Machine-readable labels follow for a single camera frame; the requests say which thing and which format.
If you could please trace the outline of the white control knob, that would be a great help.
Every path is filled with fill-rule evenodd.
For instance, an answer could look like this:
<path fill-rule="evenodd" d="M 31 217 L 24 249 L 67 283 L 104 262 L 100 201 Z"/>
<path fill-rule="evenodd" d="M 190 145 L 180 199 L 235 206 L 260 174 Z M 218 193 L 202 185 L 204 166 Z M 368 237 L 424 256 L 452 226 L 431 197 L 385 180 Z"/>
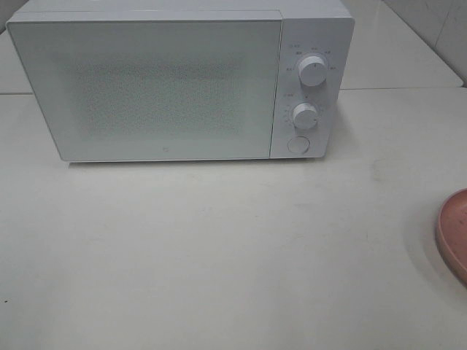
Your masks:
<path fill-rule="evenodd" d="M 315 87 L 326 80 L 328 62 L 323 56 L 310 53 L 300 59 L 297 69 L 301 84 L 307 87 Z"/>
<path fill-rule="evenodd" d="M 312 104 L 299 104 L 292 111 L 292 122 L 297 129 L 309 130 L 316 126 L 317 120 L 318 110 Z"/>

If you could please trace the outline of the round white door button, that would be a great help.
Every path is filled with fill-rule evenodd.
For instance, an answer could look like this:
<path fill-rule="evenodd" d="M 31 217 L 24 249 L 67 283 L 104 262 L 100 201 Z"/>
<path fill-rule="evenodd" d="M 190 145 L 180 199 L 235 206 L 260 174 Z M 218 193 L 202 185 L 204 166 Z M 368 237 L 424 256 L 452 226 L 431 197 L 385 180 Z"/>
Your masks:
<path fill-rule="evenodd" d="M 297 136 L 287 143 L 287 148 L 291 153 L 302 155 L 308 152 L 309 145 L 310 142 L 307 137 Z"/>

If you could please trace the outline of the white microwave oven body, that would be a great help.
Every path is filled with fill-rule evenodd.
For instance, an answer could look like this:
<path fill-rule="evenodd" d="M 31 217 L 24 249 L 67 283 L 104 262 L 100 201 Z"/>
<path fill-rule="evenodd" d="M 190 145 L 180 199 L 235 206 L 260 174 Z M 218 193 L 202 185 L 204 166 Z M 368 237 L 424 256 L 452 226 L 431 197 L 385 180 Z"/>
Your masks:
<path fill-rule="evenodd" d="M 336 101 L 355 25 L 340 1 L 29 1 L 7 21 L 6 28 L 12 40 L 11 23 L 252 20 L 281 23 L 269 156 L 202 160 L 321 158 L 336 116 Z M 317 53 L 328 62 L 326 80 L 315 87 L 302 85 L 298 78 L 298 62 L 310 53 Z M 309 130 L 297 129 L 292 122 L 293 109 L 302 103 L 312 104 L 318 110 L 317 124 Z M 299 155 L 288 150 L 287 143 L 297 136 L 308 138 L 307 153 Z"/>

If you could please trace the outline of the lower white control knob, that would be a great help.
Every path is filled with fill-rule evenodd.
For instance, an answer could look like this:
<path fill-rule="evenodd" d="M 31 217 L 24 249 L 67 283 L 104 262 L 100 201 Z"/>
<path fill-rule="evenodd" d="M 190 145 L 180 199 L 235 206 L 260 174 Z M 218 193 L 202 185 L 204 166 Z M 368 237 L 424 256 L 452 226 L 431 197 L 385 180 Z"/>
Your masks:
<path fill-rule="evenodd" d="M 312 104 L 299 104 L 292 111 L 292 122 L 297 129 L 309 130 L 316 126 L 317 120 L 318 110 Z"/>

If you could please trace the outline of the pink round plate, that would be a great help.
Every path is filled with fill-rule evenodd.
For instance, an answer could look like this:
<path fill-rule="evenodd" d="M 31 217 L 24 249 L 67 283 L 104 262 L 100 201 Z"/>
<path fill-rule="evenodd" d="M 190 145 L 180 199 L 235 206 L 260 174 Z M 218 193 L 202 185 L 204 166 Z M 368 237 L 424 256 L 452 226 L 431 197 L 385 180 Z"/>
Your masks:
<path fill-rule="evenodd" d="M 435 238 L 447 267 L 466 286 L 466 189 L 451 194 L 441 205 Z"/>

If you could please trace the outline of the upper white control knob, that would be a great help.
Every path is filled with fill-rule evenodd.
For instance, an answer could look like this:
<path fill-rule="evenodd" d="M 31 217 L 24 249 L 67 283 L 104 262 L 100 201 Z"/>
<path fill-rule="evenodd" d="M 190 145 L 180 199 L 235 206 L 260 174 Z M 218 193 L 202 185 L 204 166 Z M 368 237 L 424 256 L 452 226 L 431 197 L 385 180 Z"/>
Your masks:
<path fill-rule="evenodd" d="M 307 87 L 315 87 L 326 80 L 328 62 L 323 56 L 310 53 L 300 59 L 297 69 L 301 84 Z"/>

